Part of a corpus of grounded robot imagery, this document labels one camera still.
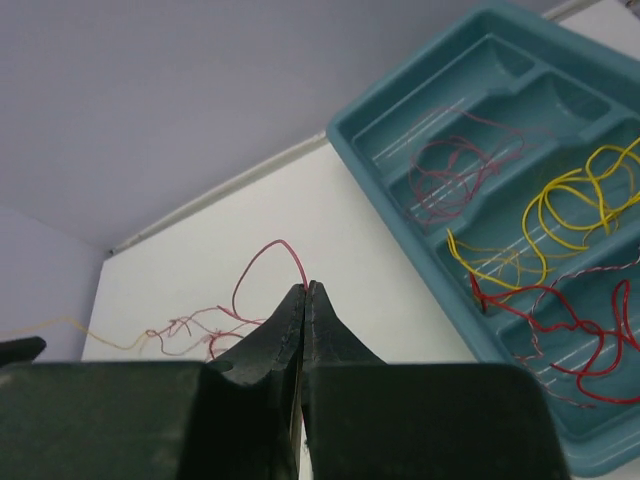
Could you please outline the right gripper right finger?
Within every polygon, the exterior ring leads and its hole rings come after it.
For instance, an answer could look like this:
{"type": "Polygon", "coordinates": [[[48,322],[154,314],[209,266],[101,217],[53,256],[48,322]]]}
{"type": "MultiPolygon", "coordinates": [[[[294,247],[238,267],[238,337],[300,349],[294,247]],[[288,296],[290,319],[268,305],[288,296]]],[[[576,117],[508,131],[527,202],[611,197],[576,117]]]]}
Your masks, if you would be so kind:
{"type": "Polygon", "coordinates": [[[388,364],[319,282],[304,317],[303,414],[316,479],[566,479],[544,395],[500,363],[388,364]]]}

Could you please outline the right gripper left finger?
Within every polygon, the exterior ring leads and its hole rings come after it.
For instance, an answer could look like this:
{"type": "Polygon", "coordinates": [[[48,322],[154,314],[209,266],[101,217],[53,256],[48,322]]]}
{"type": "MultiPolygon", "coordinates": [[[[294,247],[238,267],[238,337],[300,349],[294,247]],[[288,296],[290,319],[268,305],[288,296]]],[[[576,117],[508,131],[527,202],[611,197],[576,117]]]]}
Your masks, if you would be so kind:
{"type": "Polygon", "coordinates": [[[1,368],[5,479],[294,479],[305,289],[218,359],[1,368]]]}

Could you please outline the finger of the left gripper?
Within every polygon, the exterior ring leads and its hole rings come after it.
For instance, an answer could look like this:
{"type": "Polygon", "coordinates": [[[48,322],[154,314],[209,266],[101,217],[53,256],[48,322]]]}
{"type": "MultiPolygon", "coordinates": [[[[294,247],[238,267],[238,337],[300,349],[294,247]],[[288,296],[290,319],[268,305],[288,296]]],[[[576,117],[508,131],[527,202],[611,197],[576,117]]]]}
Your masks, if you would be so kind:
{"type": "Polygon", "coordinates": [[[2,341],[0,367],[13,363],[33,362],[46,349],[46,341],[39,336],[2,341]]]}

